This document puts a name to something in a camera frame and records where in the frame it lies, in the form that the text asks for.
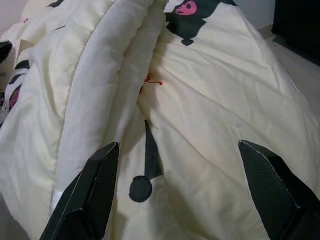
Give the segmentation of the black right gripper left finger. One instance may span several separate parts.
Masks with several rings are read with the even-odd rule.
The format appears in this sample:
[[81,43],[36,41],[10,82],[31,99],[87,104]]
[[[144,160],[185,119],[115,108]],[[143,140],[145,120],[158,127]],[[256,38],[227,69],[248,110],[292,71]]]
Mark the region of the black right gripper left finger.
[[42,240],[101,240],[114,199],[119,144],[97,150],[60,197]]

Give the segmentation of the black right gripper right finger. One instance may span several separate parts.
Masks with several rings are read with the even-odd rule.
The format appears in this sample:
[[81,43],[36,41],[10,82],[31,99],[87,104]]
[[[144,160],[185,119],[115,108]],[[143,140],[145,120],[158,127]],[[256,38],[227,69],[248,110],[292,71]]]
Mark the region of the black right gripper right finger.
[[269,149],[240,140],[249,190],[271,240],[318,240],[320,200]]

